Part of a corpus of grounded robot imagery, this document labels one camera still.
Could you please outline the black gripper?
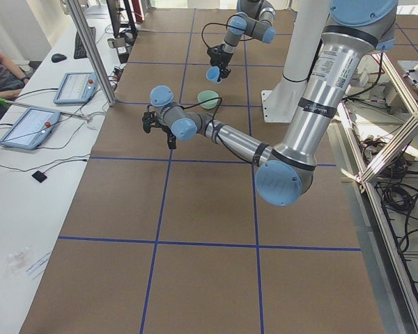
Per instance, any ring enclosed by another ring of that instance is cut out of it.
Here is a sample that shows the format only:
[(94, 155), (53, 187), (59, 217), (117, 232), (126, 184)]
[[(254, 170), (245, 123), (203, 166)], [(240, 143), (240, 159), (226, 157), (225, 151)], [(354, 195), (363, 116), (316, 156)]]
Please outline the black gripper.
[(172, 134), (170, 128), (167, 125), (161, 123), (160, 117), (157, 112), (155, 112), (154, 127), (161, 129), (164, 133), (167, 134), (167, 145), (170, 150), (175, 150), (176, 149), (176, 137)]
[(231, 69), (228, 68), (228, 65), (229, 65), (229, 62), (230, 62), (230, 60), (232, 58), (232, 54), (230, 54), (230, 53), (228, 53), (228, 52), (226, 52), (226, 51), (223, 50), (224, 44), (217, 45), (217, 46), (214, 46), (214, 47), (218, 47), (219, 48), (220, 59), (219, 59), (219, 62), (218, 63), (216, 63), (214, 65), (212, 65), (211, 63), (210, 64), (212, 66), (219, 67), (220, 70), (221, 70), (221, 79), (226, 79), (230, 75), (230, 73), (231, 73)]

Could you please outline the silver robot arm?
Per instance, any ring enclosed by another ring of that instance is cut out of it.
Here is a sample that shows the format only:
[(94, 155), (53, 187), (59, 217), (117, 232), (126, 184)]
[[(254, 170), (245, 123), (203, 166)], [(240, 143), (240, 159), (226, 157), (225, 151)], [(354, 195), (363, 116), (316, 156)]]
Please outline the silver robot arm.
[(210, 114), (193, 113), (176, 103), (171, 89), (156, 86), (143, 115), (143, 129), (162, 129), (168, 145), (201, 134), (257, 166), (256, 190), (266, 202), (295, 202), (313, 181), (315, 152), (336, 114), (362, 57), (385, 51), (394, 41), (396, 1), (331, 1), (321, 33), (323, 49), (307, 78), (307, 87), (282, 140), (268, 145), (232, 128)]
[(243, 36), (270, 44), (276, 34), (272, 27), (275, 19), (274, 6), (269, 1), (237, 1), (237, 13), (227, 20), (227, 30), (220, 45), (207, 48), (210, 69), (206, 79), (219, 83), (229, 76), (234, 51)]

